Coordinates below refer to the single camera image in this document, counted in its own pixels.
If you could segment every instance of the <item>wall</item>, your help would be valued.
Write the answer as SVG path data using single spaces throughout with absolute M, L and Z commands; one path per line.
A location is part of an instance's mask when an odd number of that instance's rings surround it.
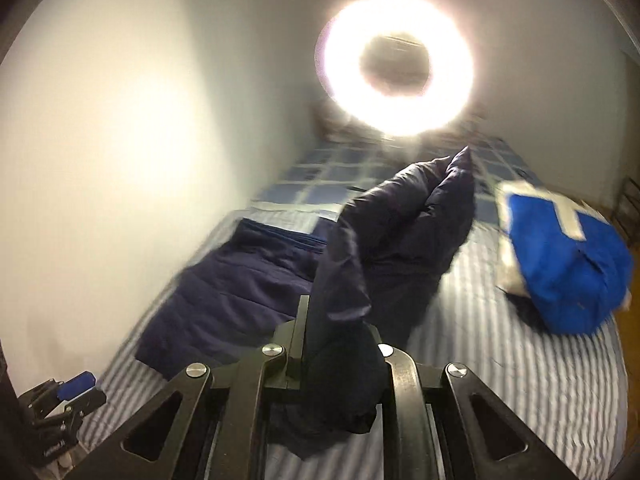
M 19 392 L 100 373 L 216 222 L 309 145 L 296 35 L 241 23 L 286 2 L 237 2 L 44 0 L 0 65 L 0 338 Z
M 320 14 L 345 0 L 315 1 Z M 469 42 L 485 130 L 506 139 L 546 183 L 609 205 L 626 91 L 623 31 L 603 1 L 429 1 Z

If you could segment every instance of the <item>blue and white bag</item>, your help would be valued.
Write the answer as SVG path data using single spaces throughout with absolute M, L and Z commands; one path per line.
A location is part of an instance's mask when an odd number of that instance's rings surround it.
M 596 210 L 528 182 L 496 189 L 497 285 L 529 296 L 550 332 L 593 333 L 630 301 L 633 258 Z

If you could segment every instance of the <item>glowing ring light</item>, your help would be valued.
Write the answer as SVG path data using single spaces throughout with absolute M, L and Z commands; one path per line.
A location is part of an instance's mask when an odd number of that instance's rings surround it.
M 406 32 L 429 54 L 430 75 L 418 96 L 385 96 L 360 72 L 360 56 L 380 34 Z M 468 100 L 473 62 L 454 23 L 423 0 L 361 0 L 328 24 L 321 69 L 333 99 L 348 113 L 395 136 L 444 126 Z

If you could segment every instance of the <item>triangular cutout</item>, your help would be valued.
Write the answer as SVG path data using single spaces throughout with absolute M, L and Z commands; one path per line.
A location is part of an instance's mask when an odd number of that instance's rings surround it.
M 149 418 L 129 433 L 122 443 L 123 449 L 150 462 L 158 460 L 181 403 L 180 392 L 171 394 Z
M 500 418 L 484 397 L 473 394 L 471 406 L 482 431 L 489 456 L 493 460 L 502 460 L 527 449 L 527 444 Z

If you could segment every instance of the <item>bed sheet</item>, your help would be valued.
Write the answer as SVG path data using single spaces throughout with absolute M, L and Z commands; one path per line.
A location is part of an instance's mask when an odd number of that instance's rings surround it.
M 428 144 L 421 158 L 457 153 L 455 142 Z M 587 336 L 553 336 L 526 302 L 515 304 L 494 285 L 497 213 L 494 185 L 526 178 L 539 184 L 524 161 L 500 139 L 472 144 L 477 221 L 451 270 L 416 327 L 408 351 L 417 361 L 469 365 L 581 479 L 604 479 L 622 456 L 626 429 L 626 372 L 613 319 Z M 224 242 L 242 216 L 285 229 L 310 232 L 318 216 L 335 218 L 350 197 L 392 176 L 390 164 L 368 144 L 325 143 L 264 190 L 252 208 L 230 214 L 193 262 Z M 164 384 L 133 358 L 134 349 L 165 293 L 149 309 L 100 379 L 108 404 L 89 418 L 81 441 L 93 449 Z M 380 417 L 371 433 L 307 460 L 270 446 L 268 480 L 383 478 Z

